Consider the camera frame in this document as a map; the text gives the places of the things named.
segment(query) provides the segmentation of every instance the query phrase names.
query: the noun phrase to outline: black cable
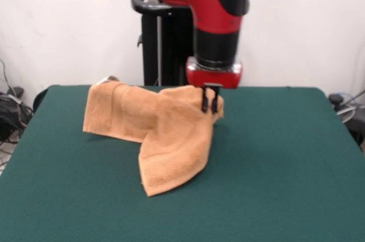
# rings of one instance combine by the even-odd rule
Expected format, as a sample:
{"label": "black cable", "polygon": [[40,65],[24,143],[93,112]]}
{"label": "black cable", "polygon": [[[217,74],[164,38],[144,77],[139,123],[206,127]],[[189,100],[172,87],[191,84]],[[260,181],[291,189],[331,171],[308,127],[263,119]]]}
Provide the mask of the black cable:
{"label": "black cable", "polygon": [[0,164],[0,168],[2,167],[2,166],[5,166],[7,163],[9,162],[9,160],[8,161],[5,161],[5,162],[3,162],[3,163],[1,163]]}
{"label": "black cable", "polygon": [[361,91],[358,95],[355,95],[353,98],[351,98],[349,101],[346,101],[345,103],[343,103],[341,106],[345,106],[348,105],[350,102],[354,101],[356,98],[362,96],[363,94],[365,94],[365,89],[363,91]]}
{"label": "black cable", "polygon": [[14,122],[12,122],[6,116],[0,115],[0,119],[4,119],[6,121],[6,124],[9,124],[9,125],[13,126],[18,131],[23,131],[24,130],[24,127],[23,128],[20,128],[19,126],[17,126]]}
{"label": "black cable", "polygon": [[[11,115],[13,112],[11,111],[11,109],[9,108],[9,107],[6,107],[6,106],[1,106],[1,109],[6,109],[8,112],[9,112],[9,114],[7,114],[7,113],[5,113],[5,117],[7,117],[7,116],[9,116],[9,115]],[[18,113],[17,113],[17,121],[19,121],[19,110],[18,110]]]}
{"label": "black cable", "polygon": [[[25,118],[25,124],[28,124],[28,122],[30,121],[30,119],[33,116],[33,110],[30,107],[26,106],[24,103],[20,103],[20,104],[17,103],[13,98],[11,98],[10,96],[5,95],[5,94],[0,94],[0,100],[18,107],[19,123],[22,124],[22,115],[23,115]],[[12,111],[10,110],[9,107],[2,106],[2,108],[7,109],[10,114],[12,113]]]}
{"label": "black cable", "polygon": [[3,152],[4,154],[7,154],[7,155],[12,155],[13,154],[12,152],[7,152],[7,151],[4,151],[3,149],[0,149],[0,152]]}
{"label": "black cable", "polygon": [[7,87],[9,88],[9,90],[14,94],[14,96],[16,96],[16,93],[14,92],[14,90],[10,87],[10,85],[9,85],[9,81],[7,80],[7,76],[6,76],[6,71],[5,71],[5,69],[6,69],[6,67],[5,67],[5,63],[4,63],[4,61],[2,61],[2,59],[0,58],[0,63],[2,64],[2,72],[3,72],[3,74],[4,74],[4,79],[5,79],[5,82],[6,82],[6,84],[7,84]]}
{"label": "black cable", "polygon": [[11,141],[9,138],[5,139],[5,142],[9,143],[9,144],[13,144],[13,145],[16,145],[19,143],[19,141]]}

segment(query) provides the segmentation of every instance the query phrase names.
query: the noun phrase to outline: cable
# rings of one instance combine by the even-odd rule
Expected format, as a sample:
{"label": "cable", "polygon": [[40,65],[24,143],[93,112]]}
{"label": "cable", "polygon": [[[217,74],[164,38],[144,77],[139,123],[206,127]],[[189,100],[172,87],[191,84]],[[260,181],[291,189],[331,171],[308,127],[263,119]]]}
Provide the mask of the cable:
{"label": "cable", "polygon": [[24,106],[24,108],[25,108],[25,109],[27,109],[27,110],[29,110],[29,111],[30,111],[30,114],[31,114],[31,115],[34,115],[34,111],[33,111],[33,109],[32,109],[31,107],[26,106],[24,103],[23,103],[23,106]]}
{"label": "cable", "polygon": [[13,126],[18,131],[23,131],[24,130],[24,128],[20,128],[17,124],[15,124],[14,122],[12,122],[6,116],[0,115],[0,119],[4,119],[6,121],[6,124],[9,124],[9,125]]}
{"label": "cable", "polygon": [[[354,97],[351,94],[347,93],[347,92],[337,92],[336,94],[344,95],[344,96],[347,96],[350,99],[354,99]],[[360,105],[359,103],[357,103],[356,98],[354,99],[354,101],[355,101],[354,105],[357,105],[357,106]]]}
{"label": "cable", "polygon": [[3,152],[4,154],[7,154],[7,155],[12,155],[13,154],[12,152],[7,152],[7,151],[4,151],[3,149],[0,149],[0,152]]}
{"label": "cable", "polygon": [[341,116],[343,114],[351,112],[351,114],[348,117],[342,119],[342,123],[345,124],[346,122],[350,121],[355,116],[356,110],[358,110],[358,109],[365,109],[365,105],[361,105],[361,106],[357,106],[357,107],[350,106],[349,108],[338,111],[337,115]]}
{"label": "cable", "polygon": [[365,109],[365,105],[361,105],[361,106],[357,106],[357,107],[351,106],[349,108],[338,111],[337,115],[343,115],[347,112],[355,111],[355,110],[358,110],[358,109]]}
{"label": "cable", "polygon": [[348,105],[351,101],[354,101],[356,98],[362,96],[363,94],[365,94],[365,89],[361,91],[358,95],[355,95],[353,98],[343,103],[342,106]]}
{"label": "cable", "polygon": [[[5,95],[5,94],[0,94],[0,98],[3,100],[3,101],[5,101],[5,102],[14,102],[14,104],[16,105],[16,107],[17,107],[17,109],[18,109],[18,120],[19,120],[19,123],[24,127],[24,128],[26,128],[27,127],[27,124],[26,123],[28,123],[29,121],[30,121],[30,118],[33,116],[33,110],[30,108],[30,107],[28,107],[28,106],[26,106],[26,105],[24,105],[24,103],[20,100],[20,99],[18,99],[18,98],[16,98],[16,97],[14,97],[14,96],[12,96],[12,95]],[[24,108],[26,109],[26,110],[28,110],[28,111],[30,111],[30,113],[25,113],[24,112]],[[22,120],[22,114],[24,115],[24,117],[26,118],[26,123],[24,123],[23,122],[23,120]]]}
{"label": "cable", "polygon": [[4,166],[4,169],[5,169],[5,165],[6,165],[8,162],[9,162],[9,160],[8,160],[8,161],[5,161],[5,162],[2,162],[2,163],[0,164],[0,168]]}
{"label": "cable", "polygon": [[19,141],[10,141],[10,140],[6,139],[5,143],[16,145],[19,143]]}
{"label": "cable", "polygon": [[9,81],[7,80],[6,71],[5,71],[5,69],[6,69],[6,67],[5,67],[5,63],[4,63],[4,61],[2,61],[2,59],[1,59],[1,58],[0,58],[0,63],[2,64],[2,72],[3,72],[3,74],[4,74],[5,82],[6,82],[7,86],[8,86],[8,88],[10,89],[10,91],[13,93],[13,95],[15,95],[15,96],[16,96],[17,94],[15,93],[14,89],[10,87],[10,85],[9,85]]}

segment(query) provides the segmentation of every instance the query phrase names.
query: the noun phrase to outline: green felt tabletop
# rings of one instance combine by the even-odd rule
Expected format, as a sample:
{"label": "green felt tabletop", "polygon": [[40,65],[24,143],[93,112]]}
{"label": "green felt tabletop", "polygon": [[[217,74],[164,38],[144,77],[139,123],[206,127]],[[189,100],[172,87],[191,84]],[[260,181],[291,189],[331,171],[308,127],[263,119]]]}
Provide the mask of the green felt tabletop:
{"label": "green felt tabletop", "polygon": [[139,144],[82,133],[87,91],[49,89],[0,176],[0,241],[365,241],[364,157],[319,90],[223,90],[206,169],[150,198]]}

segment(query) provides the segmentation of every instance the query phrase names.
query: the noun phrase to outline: white wall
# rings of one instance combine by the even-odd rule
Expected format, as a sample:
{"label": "white wall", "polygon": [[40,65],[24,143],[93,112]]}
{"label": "white wall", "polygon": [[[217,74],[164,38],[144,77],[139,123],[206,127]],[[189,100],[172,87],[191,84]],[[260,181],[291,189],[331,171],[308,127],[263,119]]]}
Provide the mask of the white wall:
{"label": "white wall", "polygon": [[[129,0],[0,0],[0,57],[25,100],[51,84],[115,74],[143,83],[140,17]],[[243,85],[365,86],[365,0],[251,0]]]}

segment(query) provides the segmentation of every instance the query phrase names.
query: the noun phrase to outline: towel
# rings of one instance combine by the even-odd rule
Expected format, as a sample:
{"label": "towel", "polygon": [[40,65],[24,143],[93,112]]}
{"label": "towel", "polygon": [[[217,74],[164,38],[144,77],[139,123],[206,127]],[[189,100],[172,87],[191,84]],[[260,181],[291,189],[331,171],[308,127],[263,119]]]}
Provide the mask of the towel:
{"label": "towel", "polygon": [[[207,89],[209,106],[214,91]],[[223,117],[201,111],[202,89],[183,86],[159,93],[106,80],[91,86],[83,131],[140,142],[139,168],[147,196],[176,188],[208,162],[214,122]]]}

